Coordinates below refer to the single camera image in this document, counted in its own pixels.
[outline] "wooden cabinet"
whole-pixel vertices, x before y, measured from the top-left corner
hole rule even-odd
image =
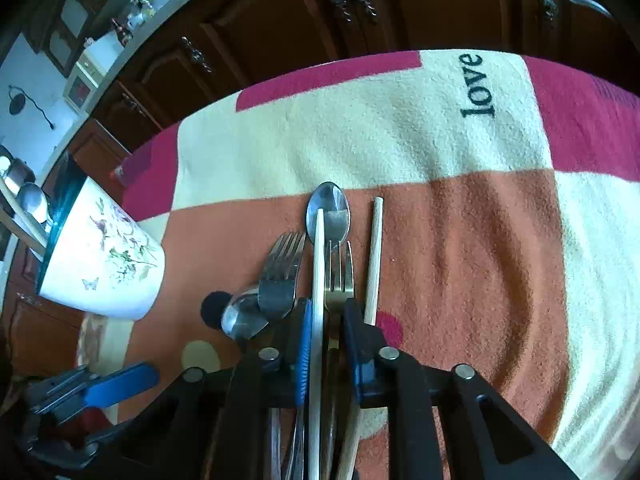
[[[107,131],[120,132],[118,140],[130,152],[161,129],[160,124],[119,81],[107,88],[93,116]]]
[[[228,92],[368,53],[348,2],[341,7],[330,0],[194,0],[185,19],[190,41]]]
[[[254,83],[366,53],[356,21],[347,22],[329,0],[193,0],[119,79],[167,127]]]
[[[167,24],[140,48],[119,76],[163,128],[225,95],[206,70],[191,60],[183,36],[179,23]]]
[[[538,0],[353,1],[371,52],[426,48],[533,52],[538,44]]]
[[[608,1],[191,0],[135,53],[94,116],[133,150],[157,128],[252,84],[428,48],[543,57],[640,94],[640,25]]]
[[[640,94],[640,43],[603,0],[542,0],[541,11],[540,57]]]
[[[71,140],[66,150],[78,166],[96,181],[117,203],[122,203],[124,187],[111,178],[129,152],[95,120],[88,120]]]
[[[52,305],[33,291],[7,283],[2,328],[15,374],[52,376],[74,366],[79,326],[52,316]]]
[[[88,120],[67,147],[78,165],[118,202],[123,188],[111,171],[128,154],[103,127]],[[42,189],[51,194],[59,164]],[[84,313],[46,300],[35,293],[40,262],[18,243],[9,270],[0,324],[6,333],[14,373],[51,376],[75,365],[78,335]]]
[[[43,0],[24,23],[24,35],[34,49],[41,49],[65,76],[84,50],[86,38],[100,38],[109,19],[129,0]]]

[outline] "fork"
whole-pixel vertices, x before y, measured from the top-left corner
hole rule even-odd
[[[344,253],[344,274],[342,274],[342,254]],[[322,447],[321,480],[328,480],[334,460],[334,442],[337,421],[337,383],[340,362],[340,324],[344,302],[353,298],[353,261],[351,243],[338,245],[329,240],[325,248],[324,264],[324,304],[329,311],[328,343],[325,355],[325,374],[322,385]]]
[[[267,256],[258,282],[258,307],[269,321],[282,319],[293,307],[305,239],[304,231],[284,233]]]

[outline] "wooden stick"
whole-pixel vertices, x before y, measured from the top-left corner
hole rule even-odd
[[[380,259],[382,257],[382,204],[377,196],[373,201],[373,222],[371,225],[371,250],[369,253],[369,275],[367,276],[367,299],[364,307],[364,322],[376,324],[378,309],[378,287],[380,285]]]
[[[18,204],[18,201],[15,199],[14,194],[11,193],[11,191],[9,191],[9,188],[6,186],[4,178],[1,177],[0,192],[2,192],[2,195],[4,195],[4,198],[9,203],[9,206],[11,206],[11,209],[15,211],[15,213],[20,217],[20,220],[22,220],[22,222],[27,226],[27,229],[30,231],[31,237],[35,238],[40,245],[46,247],[47,239],[39,231],[39,225],[36,223],[33,217],[27,215],[27,213],[25,213],[24,210],[20,207],[20,204]]]
[[[382,257],[382,203],[377,196],[373,203],[373,222],[371,226],[371,250],[369,253],[369,275],[367,277],[367,299],[364,307],[364,322],[370,325],[376,323],[376,311],[378,309],[378,286],[380,284],[380,259]],[[362,424],[363,411],[356,402],[351,399],[349,415],[347,416],[347,429],[344,433],[340,462],[336,480],[351,480],[356,464],[358,443],[360,442],[360,425]]]
[[[2,222],[19,240],[27,244],[27,247],[33,249],[36,254],[44,257],[45,248],[36,239],[29,236],[29,234],[21,228],[9,214],[0,207],[0,222]]]
[[[318,210],[314,241],[313,322],[309,361],[309,436],[307,480],[320,480],[322,404],[322,328],[324,325],[324,211]]]

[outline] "metal bolt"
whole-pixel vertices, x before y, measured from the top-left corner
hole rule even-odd
[[[202,368],[191,367],[187,368],[182,374],[182,379],[188,383],[197,383],[204,377],[204,370]]]
[[[463,379],[470,379],[476,374],[476,371],[469,365],[458,365],[456,366],[456,375],[458,377],[462,377]]]
[[[398,359],[400,352],[397,348],[393,348],[392,346],[383,346],[378,350],[378,355],[383,359],[393,361],[394,359]]]
[[[263,361],[274,361],[280,356],[280,352],[278,352],[275,348],[271,346],[267,346],[258,352],[258,357]]]

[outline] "blanket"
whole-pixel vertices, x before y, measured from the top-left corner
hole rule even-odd
[[[584,479],[613,478],[640,442],[640,99],[544,60],[396,52],[289,73],[209,105],[123,164],[124,207],[166,273],[126,364],[161,384],[239,349],[200,315],[255,283],[326,180],[352,213],[364,299],[371,200],[385,200],[377,324],[422,363],[472,364]],[[305,248],[298,293],[310,291]],[[356,467],[386,478],[386,413]]]

